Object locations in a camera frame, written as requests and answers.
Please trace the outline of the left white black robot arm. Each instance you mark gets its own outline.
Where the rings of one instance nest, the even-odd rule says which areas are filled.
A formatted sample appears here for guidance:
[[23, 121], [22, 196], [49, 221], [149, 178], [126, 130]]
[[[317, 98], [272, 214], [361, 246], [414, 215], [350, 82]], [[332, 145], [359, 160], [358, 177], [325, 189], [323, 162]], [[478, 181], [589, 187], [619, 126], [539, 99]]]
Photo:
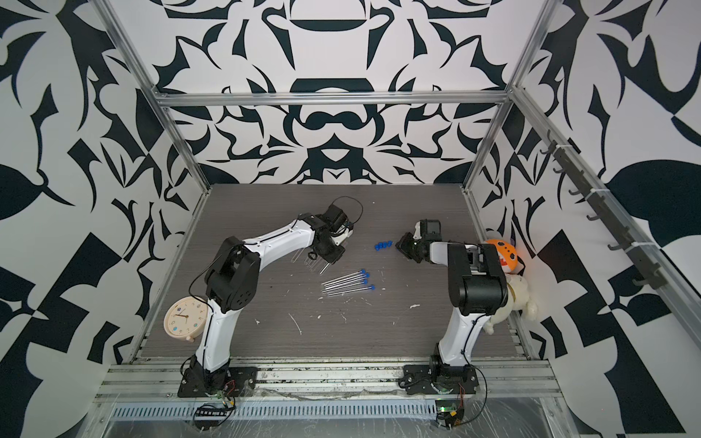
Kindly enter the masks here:
[[301, 214], [260, 237], [228, 237], [204, 272], [209, 307], [195, 365], [208, 377], [226, 370], [239, 314], [255, 297], [259, 275], [267, 266], [294, 253], [310, 251], [313, 261], [329, 265], [346, 251], [355, 223], [335, 204], [318, 215]]

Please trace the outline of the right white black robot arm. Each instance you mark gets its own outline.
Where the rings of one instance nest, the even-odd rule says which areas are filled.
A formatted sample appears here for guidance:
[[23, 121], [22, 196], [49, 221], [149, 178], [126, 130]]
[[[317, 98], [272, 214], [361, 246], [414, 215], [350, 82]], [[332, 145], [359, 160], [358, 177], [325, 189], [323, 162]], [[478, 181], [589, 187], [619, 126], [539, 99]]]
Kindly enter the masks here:
[[507, 280], [495, 245], [447, 241], [438, 220], [422, 219], [395, 245], [406, 258], [447, 268], [447, 288], [453, 306], [447, 331], [432, 357], [439, 376], [463, 375], [472, 366], [480, 332], [507, 304]]

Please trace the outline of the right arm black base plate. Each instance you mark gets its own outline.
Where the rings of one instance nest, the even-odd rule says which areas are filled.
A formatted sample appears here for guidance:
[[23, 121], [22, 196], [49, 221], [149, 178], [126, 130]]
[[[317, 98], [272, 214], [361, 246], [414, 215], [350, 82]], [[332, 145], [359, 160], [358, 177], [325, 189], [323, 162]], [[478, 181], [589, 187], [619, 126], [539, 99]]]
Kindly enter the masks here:
[[476, 393], [478, 375], [471, 366], [452, 367], [437, 365], [405, 365], [403, 376], [398, 380], [400, 389], [407, 394], [454, 394]]

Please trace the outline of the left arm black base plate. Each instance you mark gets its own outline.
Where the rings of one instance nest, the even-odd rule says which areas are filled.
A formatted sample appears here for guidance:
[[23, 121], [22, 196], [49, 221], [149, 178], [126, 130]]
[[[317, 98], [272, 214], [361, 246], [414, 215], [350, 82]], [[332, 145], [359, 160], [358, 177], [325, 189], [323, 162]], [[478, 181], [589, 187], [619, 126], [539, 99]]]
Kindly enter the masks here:
[[238, 397], [243, 392], [255, 389], [257, 372], [257, 367], [224, 367], [216, 372], [208, 372], [196, 364], [184, 370], [177, 396], [179, 398], [215, 395]]

